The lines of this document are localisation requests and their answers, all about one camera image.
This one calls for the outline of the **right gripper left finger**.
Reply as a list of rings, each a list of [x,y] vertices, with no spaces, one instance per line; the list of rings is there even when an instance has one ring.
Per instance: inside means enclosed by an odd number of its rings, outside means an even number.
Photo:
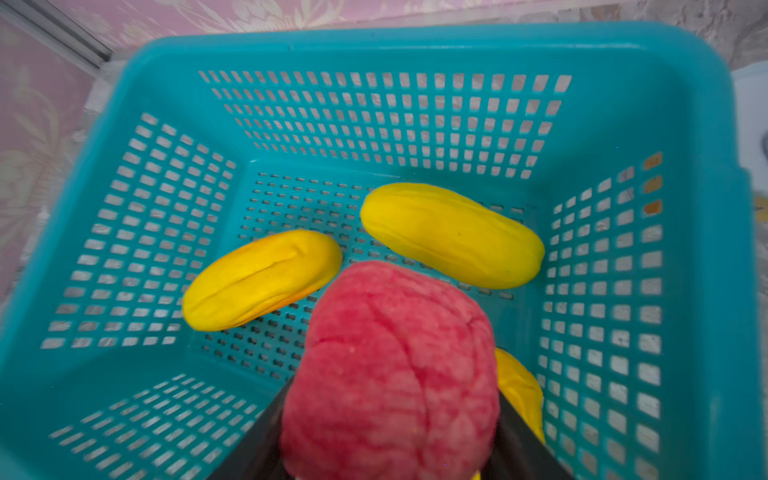
[[[208,480],[293,479],[284,466],[280,450],[282,414],[293,380],[280,390]]]

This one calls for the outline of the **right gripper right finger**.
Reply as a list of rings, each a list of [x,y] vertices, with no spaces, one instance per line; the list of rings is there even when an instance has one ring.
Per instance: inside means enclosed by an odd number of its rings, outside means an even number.
[[[483,480],[573,480],[499,393],[500,414]]]

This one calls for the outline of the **yellow lemon fruit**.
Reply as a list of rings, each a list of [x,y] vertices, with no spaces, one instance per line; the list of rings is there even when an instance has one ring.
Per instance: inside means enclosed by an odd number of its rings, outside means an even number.
[[[546,444],[543,430],[543,393],[536,378],[510,353],[495,349],[498,387],[510,405],[542,444]]]

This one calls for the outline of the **pink red fruit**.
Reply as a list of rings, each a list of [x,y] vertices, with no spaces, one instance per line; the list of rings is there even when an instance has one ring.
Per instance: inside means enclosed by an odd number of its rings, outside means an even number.
[[[469,479],[500,413],[487,315],[458,288],[381,261],[316,305],[280,448],[300,479]]]

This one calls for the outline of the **ridged yellow-orange fruit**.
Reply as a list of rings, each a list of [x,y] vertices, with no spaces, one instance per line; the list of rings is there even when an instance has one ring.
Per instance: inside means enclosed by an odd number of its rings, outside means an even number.
[[[242,326],[323,288],[342,260],[338,243],[319,232],[264,237],[205,268],[182,298],[183,317],[203,332]]]

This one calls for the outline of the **smooth yellow mango fruit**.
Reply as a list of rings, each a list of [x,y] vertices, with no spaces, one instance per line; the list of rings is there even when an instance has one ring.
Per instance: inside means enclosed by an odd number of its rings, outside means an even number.
[[[381,186],[367,195],[360,218],[367,233],[395,253],[479,288],[530,282],[545,254],[530,228],[428,184]]]

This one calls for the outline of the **teal plastic basket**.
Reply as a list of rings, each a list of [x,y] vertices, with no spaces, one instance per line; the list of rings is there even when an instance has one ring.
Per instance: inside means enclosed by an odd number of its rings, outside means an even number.
[[[170,37],[14,289],[5,479],[763,479],[731,73],[655,23]]]

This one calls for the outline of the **yellow drink can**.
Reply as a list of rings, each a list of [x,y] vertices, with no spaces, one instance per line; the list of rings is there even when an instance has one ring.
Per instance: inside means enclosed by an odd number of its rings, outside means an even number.
[[[767,223],[767,61],[732,73],[739,144],[739,162],[751,178],[755,216]]]

